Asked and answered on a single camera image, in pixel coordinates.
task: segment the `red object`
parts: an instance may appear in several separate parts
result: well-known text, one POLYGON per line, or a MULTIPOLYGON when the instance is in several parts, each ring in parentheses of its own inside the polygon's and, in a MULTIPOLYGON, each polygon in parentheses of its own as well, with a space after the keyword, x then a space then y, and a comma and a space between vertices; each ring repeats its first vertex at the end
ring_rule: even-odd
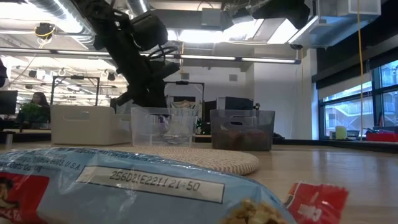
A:
POLYGON ((48 177, 0 172, 0 217, 13 223, 46 224, 36 210, 48 183, 48 177))
POLYGON ((366 134, 368 141, 398 142, 398 134, 366 134))
POLYGON ((298 224, 338 224, 347 197, 343 188, 296 183, 285 205, 298 224))

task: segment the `desk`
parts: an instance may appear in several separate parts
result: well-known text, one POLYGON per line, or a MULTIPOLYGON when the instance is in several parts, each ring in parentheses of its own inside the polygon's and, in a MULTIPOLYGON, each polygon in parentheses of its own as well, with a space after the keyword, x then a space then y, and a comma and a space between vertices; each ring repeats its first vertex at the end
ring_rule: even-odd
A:
MULTIPOLYGON (((16 149, 49 147, 49 142, 14 144, 16 149)), ((196 143, 209 148, 211 144, 196 143)), ((398 155, 325 146, 278 146, 271 152, 248 152, 260 169, 248 175, 285 199, 296 181, 345 186, 350 195, 342 224, 397 223, 398 155)))

